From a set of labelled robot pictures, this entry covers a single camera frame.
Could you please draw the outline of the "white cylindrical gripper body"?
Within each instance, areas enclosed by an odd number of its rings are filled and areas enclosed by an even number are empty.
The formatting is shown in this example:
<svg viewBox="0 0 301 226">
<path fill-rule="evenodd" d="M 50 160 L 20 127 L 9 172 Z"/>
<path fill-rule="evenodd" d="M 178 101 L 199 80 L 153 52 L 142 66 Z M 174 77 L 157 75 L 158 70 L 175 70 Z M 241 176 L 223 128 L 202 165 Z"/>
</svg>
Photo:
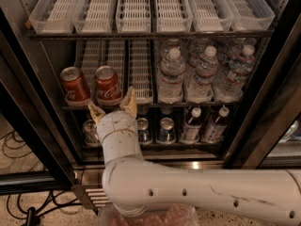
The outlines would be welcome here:
<svg viewBox="0 0 301 226">
<path fill-rule="evenodd" d="M 103 147 L 104 164 L 122 157 L 142 160 L 138 141 L 137 121 L 125 111 L 114 111 L 97 123 L 97 133 Z"/>
</svg>

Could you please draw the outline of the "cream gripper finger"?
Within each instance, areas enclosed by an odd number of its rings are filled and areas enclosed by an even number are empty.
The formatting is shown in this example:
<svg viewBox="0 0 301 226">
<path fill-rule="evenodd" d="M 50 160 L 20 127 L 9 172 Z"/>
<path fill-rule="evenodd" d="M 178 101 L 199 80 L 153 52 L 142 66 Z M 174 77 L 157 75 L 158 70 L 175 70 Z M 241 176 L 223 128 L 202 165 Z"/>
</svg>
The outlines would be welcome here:
<svg viewBox="0 0 301 226">
<path fill-rule="evenodd" d="M 133 87 L 128 87 L 125 97 L 120 103 L 120 109 L 129 113 L 134 118 L 137 117 L 137 102 L 135 96 L 135 89 Z"/>
<path fill-rule="evenodd" d="M 96 106 L 92 101 L 89 101 L 87 103 L 87 107 L 90 112 L 91 118 L 95 121 L 96 124 L 98 124 L 106 115 L 106 113 L 101 108 Z"/>
</svg>

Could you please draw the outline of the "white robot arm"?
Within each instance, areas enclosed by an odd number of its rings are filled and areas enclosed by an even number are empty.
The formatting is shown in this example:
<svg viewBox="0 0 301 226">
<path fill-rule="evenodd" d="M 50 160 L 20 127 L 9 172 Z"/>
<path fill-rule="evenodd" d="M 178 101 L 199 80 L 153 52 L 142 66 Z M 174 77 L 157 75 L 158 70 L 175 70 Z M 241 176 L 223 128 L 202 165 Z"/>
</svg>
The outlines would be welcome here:
<svg viewBox="0 0 301 226">
<path fill-rule="evenodd" d="M 177 169 L 143 158 L 137 133 L 135 90 L 119 110 L 87 103 L 103 147 L 105 195 L 124 216 L 149 205 L 181 202 L 285 226 L 301 225 L 300 169 Z"/>
</svg>

